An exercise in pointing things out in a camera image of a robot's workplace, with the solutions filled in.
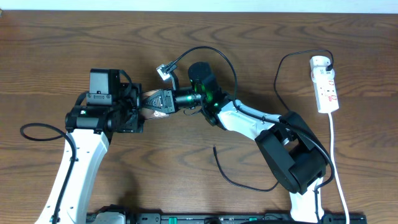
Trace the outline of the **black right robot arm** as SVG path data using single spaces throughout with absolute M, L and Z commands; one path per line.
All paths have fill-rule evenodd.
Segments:
M 331 162 L 305 121 L 293 111 L 283 116 L 267 114 L 233 99 L 221 89 L 207 62 L 190 66 L 190 86 L 185 88 L 178 87 L 175 68 L 172 64 L 157 68 L 163 80 L 172 80 L 173 87 L 155 91 L 143 100 L 143 107 L 172 114 L 199 106 L 212 126 L 255 141 L 277 182 L 290 193 L 293 220 L 320 223 L 324 211 L 319 190 Z

